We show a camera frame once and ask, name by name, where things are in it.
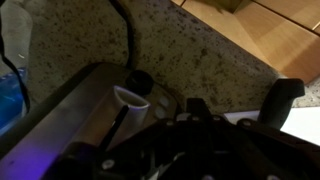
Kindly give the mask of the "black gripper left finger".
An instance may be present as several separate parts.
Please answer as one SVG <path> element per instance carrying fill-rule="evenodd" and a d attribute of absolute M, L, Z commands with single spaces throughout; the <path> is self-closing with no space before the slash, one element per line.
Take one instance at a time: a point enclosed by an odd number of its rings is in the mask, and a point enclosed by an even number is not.
<path fill-rule="evenodd" d="M 202 98 L 188 98 L 186 111 L 200 119 L 207 119 L 211 116 L 211 112 Z"/>

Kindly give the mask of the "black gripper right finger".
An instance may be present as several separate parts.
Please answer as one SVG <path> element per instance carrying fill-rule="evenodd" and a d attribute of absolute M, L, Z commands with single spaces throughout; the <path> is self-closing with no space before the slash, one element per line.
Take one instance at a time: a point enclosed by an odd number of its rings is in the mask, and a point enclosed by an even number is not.
<path fill-rule="evenodd" d="M 301 79 L 277 79 L 269 90 L 258 116 L 258 121 L 280 130 L 296 98 L 305 95 Z"/>

